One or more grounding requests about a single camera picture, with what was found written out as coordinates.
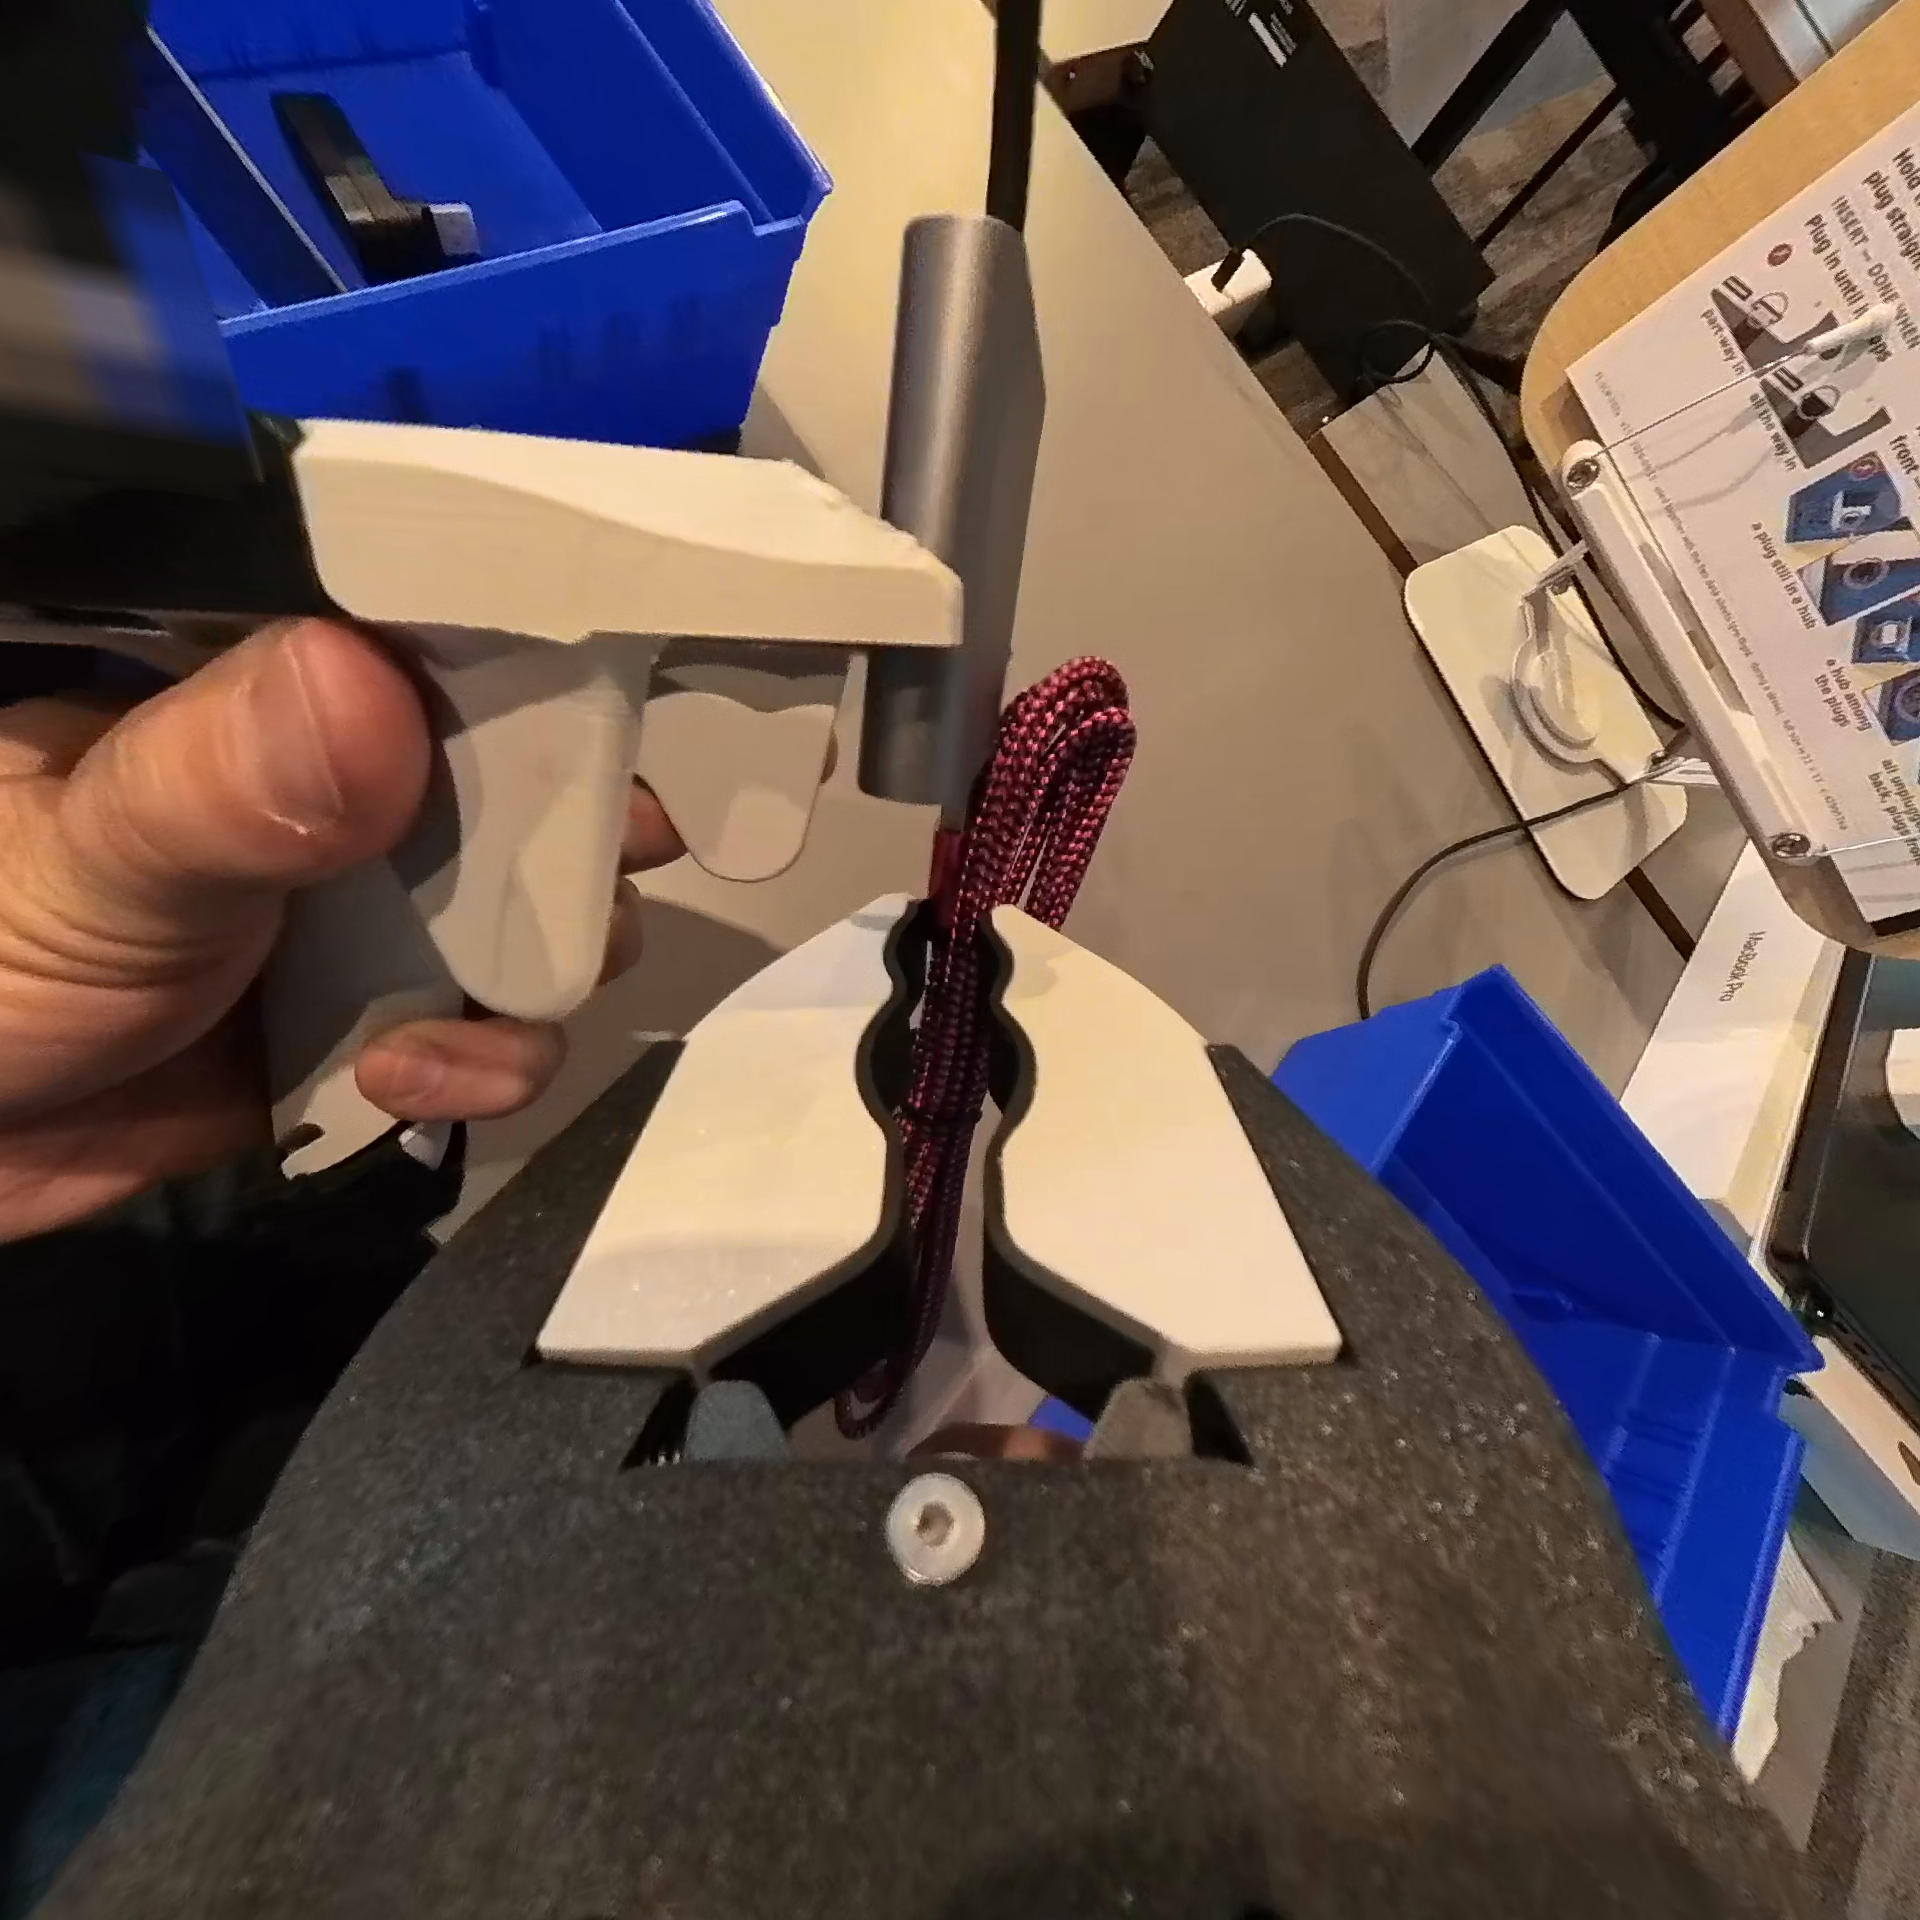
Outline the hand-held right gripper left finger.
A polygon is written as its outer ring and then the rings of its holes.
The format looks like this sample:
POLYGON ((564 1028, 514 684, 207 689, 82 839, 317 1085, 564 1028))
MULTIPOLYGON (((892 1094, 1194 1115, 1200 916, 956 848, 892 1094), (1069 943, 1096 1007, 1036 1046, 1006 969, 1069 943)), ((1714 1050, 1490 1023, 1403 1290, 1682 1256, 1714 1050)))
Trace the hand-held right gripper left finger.
POLYGON ((860 1368, 909 1308, 900 1139, 876 1041, 902 993, 881 895, 686 1037, 537 1334, 545 1361, 860 1368))

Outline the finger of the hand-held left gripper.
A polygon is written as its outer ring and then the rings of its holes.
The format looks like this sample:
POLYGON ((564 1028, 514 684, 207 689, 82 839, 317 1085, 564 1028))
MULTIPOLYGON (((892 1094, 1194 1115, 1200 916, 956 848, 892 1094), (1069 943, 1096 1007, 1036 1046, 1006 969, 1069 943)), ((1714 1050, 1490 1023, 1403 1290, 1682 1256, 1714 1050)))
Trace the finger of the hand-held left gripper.
POLYGON ((300 426, 322 593, 386 628, 947 648, 965 592, 807 468, 467 428, 300 426))

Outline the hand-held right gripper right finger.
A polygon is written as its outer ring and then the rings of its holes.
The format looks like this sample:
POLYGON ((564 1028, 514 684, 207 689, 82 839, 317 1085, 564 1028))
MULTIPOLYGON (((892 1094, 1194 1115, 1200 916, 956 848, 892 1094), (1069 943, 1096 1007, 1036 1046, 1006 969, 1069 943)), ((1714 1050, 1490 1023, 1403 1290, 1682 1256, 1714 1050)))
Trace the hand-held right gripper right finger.
POLYGON ((1343 1336, 1207 1041, 1019 908, 990 916, 1002 1043, 982 1303, 1019 1368, 1322 1366, 1343 1336))

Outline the blue plastic bin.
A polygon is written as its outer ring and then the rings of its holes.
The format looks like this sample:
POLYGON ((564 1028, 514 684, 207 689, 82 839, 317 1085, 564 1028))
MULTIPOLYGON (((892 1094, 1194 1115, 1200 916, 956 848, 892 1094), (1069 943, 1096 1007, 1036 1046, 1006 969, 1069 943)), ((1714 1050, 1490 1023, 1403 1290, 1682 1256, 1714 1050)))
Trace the blue plastic bin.
POLYGON ((1812 1336, 1500 967, 1274 1072, 1501 1313, 1603 1481, 1700 1705, 1737 1735, 1805 1442, 1812 1336))
POLYGON ((147 6, 141 158, 244 403, 304 420, 732 443, 829 174, 702 2, 147 6), (372 287, 270 98, 349 114, 481 256, 372 287))

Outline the grey usb hub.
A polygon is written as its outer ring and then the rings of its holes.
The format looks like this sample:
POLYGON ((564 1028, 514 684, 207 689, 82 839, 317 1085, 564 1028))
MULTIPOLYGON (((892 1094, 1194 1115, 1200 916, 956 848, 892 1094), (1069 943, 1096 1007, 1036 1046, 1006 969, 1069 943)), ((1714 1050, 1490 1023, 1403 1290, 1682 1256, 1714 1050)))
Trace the grey usb hub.
POLYGON ((867 658, 855 781, 967 827, 1012 658, 1036 464, 1043 358, 1026 246, 1012 225, 929 215, 904 232, 881 517, 960 583, 947 648, 867 658))

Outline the person's left hand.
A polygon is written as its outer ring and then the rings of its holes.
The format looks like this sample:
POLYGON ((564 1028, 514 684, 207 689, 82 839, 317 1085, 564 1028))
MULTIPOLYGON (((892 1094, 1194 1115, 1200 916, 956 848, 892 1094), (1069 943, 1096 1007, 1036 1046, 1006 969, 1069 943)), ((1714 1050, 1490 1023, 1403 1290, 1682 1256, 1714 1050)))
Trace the person's left hand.
POLYGON ((382 857, 424 787, 412 681, 329 623, 122 714, 5 706, 5 1241, 270 1146, 249 996, 284 909, 382 857))

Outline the white laptop box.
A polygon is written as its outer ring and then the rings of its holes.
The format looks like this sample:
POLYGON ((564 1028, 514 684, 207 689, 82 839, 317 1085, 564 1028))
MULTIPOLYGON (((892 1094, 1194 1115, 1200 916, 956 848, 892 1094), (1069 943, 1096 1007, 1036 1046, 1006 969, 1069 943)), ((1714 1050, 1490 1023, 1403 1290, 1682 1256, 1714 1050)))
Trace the white laptop box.
MULTIPOLYGON (((1742 851, 1621 1091, 1627 1118, 1782 1304, 1769 1230, 1842 961, 1759 851, 1742 851)), ((1820 1368, 1787 1395, 1801 1476, 1857 1544, 1917 1560, 1916 1424, 1837 1340, 1812 1341, 1820 1368)))

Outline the white power adapter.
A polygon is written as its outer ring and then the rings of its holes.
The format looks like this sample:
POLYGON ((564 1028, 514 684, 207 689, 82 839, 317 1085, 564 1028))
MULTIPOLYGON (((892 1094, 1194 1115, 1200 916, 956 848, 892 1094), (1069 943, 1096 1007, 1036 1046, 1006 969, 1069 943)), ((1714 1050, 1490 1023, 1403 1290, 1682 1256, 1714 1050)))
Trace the white power adapter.
POLYGON ((1259 254, 1234 249, 1215 263, 1193 270, 1183 285, 1205 316, 1224 335, 1234 335, 1271 293, 1271 272, 1259 254))

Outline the dark laptop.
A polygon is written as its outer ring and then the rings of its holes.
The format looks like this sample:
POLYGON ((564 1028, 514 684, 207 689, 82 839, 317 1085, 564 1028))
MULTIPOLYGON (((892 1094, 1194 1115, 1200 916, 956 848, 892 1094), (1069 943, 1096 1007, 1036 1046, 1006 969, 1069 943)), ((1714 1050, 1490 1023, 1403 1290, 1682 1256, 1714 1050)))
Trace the dark laptop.
POLYGON ((1800 1323, 1917 1418, 1917 966, 1845 954, 1766 1241, 1800 1323))

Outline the black box on table edge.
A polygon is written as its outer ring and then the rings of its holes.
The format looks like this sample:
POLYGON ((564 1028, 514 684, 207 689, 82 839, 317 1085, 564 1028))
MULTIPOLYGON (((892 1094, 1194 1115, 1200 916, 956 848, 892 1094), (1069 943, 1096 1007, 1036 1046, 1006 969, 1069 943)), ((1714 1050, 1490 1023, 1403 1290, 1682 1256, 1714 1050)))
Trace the black box on table edge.
POLYGON ((1144 121, 1335 397, 1469 330, 1492 272, 1310 6, 1169 6, 1144 121))

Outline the printed instruction board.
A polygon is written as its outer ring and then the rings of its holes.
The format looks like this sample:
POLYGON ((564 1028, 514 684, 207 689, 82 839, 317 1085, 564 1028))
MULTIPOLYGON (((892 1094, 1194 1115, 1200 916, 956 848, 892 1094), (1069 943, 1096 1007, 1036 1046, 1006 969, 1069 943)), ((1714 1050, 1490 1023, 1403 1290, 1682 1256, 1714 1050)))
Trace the printed instruction board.
POLYGON ((1787 905, 1917 954, 1917 6, 1556 300, 1523 426, 1787 905))

